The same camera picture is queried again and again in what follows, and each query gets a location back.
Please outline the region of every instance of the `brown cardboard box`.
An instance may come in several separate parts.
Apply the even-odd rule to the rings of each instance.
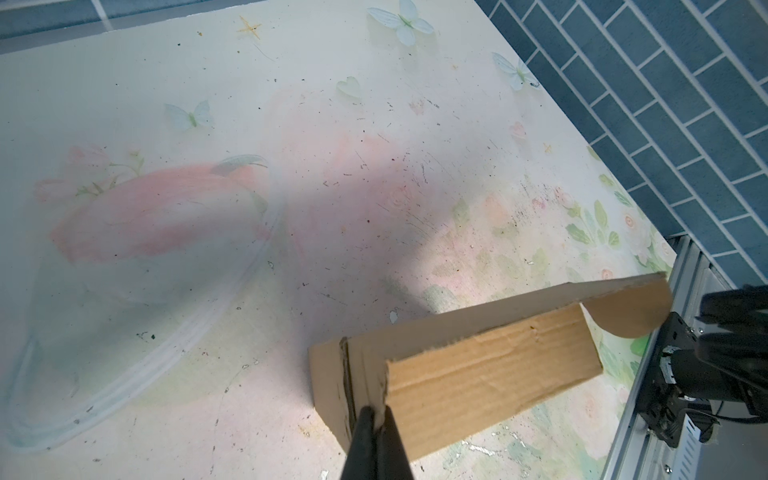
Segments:
[[[637,338],[667,318],[662,273],[564,283],[310,348],[315,408],[345,451],[359,410],[392,408],[409,460],[602,372],[581,310]]]

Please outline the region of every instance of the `open cardboard box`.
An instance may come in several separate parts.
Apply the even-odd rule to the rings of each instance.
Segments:
[[[602,373],[581,310],[637,338],[672,296],[663,273],[564,283],[310,348],[315,408],[345,451],[370,405],[392,408],[410,461]]]

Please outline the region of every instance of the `butterfly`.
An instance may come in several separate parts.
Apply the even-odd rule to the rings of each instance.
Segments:
[[[523,85],[529,84],[533,88],[539,88],[541,85],[536,77],[528,69],[528,66],[522,59],[518,59],[518,67],[512,66],[506,58],[502,57],[498,53],[492,54],[493,62],[499,68],[509,76],[509,84],[512,86],[512,90],[518,91],[523,88]]]
[[[399,15],[382,10],[381,8],[369,8],[368,13],[385,27],[394,28],[400,42],[409,47],[416,43],[414,30],[426,33],[427,35],[435,31],[426,20],[419,18],[416,5],[411,0],[400,0]]]
[[[194,112],[184,111],[176,105],[165,104],[165,113],[171,124],[178,131],[186,131],[201,125],[212,125],[208,100],[203,100],[194,108]]]

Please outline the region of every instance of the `floral table surface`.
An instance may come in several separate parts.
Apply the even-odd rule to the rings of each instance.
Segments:
[[[0,57],[2,478],[335,478],[306,349],[674,253],[471,0],[260,2]],[[413,464],[597,478],[644,339]]]

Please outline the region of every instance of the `corrugated cardboard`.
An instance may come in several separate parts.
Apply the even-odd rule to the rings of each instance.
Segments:
[[[672,297],[662,273],[564,283],[310,348],[315,408],[344,450],[366,405],[392,408],[409,459],[479,432],[600,372],[579,303],[636,338]]]

